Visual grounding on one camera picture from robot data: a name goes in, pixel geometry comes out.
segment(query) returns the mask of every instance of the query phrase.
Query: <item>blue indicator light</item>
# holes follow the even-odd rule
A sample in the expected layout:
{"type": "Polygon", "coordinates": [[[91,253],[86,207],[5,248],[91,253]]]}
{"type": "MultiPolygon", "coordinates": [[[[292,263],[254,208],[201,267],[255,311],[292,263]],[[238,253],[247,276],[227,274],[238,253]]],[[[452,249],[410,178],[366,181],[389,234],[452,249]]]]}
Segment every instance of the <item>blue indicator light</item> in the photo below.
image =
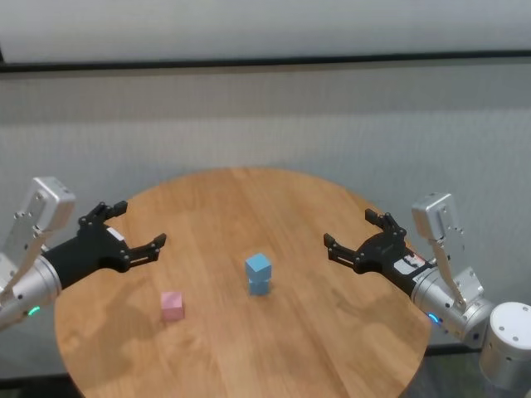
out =
{"type": "Polygon", "coordinates": [[[39,311],[41,311],[41,307],[34,307],[30,311],[28,311],[27,316],[31,317],[34,313],[38,313],[39,311]]]}
{"type": "Polygon", "coordinates": [[[428,313],[428,317],[430,317],[433,323],[439,323],[439,318],[434,313],[428,313]]]}

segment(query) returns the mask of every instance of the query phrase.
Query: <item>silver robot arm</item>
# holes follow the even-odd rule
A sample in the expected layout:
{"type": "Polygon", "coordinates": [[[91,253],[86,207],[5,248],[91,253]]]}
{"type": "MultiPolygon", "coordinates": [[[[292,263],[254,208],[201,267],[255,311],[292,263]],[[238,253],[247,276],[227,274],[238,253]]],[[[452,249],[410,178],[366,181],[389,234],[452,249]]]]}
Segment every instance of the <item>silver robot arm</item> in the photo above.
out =
{"type": "Polygon", "coordinates": [[[464,257],[463,230],[451,194],[431,194],[412,207],[417,232],[428,239],[437,269],[418,280],[412,301],[469,347],[481,347],[480,369],[510,390],[531,386],[531,306],[483,297],[483,287],[464,257]]]}
{"type": "Polygon", "coordinates": [[[412,207],[419,235],[435,259],[425,261],[406,247],[406,231],[389,213],[367,209],[365,219],[382,229],[357,250],[324,235],[329,259],[357,274],[378,272],[406,293],[436,325],[464,344],[481,348],[480,368],[493,384],[520,390],[531,386],[531,306],[484,297],[465,259],[463,230],[451,194],[431,194],[412,207]]]}
{"type": "Polygon", "coordinates": [[[52,303],[63,289],[101,268],[126,272],[158,259],[166,235],[145,246],[129,248],[124,237],[105,221],[127,210],[101,202],[79,219],[74,238],[47,249],[45,241],[68,221],[75,196],[54,177],[36,177],[15,213],[0,251],[0,330],[21,322],[52,303]]]}

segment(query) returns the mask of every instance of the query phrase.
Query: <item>white wall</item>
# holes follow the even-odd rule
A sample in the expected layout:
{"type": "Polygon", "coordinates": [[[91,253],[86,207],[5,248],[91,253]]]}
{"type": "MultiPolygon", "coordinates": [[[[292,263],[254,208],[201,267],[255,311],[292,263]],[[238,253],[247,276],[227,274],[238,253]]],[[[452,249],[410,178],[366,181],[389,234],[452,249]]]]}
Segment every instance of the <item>white wall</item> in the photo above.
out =
{"type": "Polygon", "coordinates": [[[528,50],[528,0],[2,0],[8,62],[528,50]]]}
{"type": "MultiPolygon", "coordinates": [[[[411,232],[418,197],[454,192],[489,298],[531,303],[530,76],[521,60],[4,75],[0,238],[35,175],[70,187],[77,217],[199,169],[287,167],[411,232]]],[[[61,370],[50,311],[0,334],[0,376],[61,370]]]]}

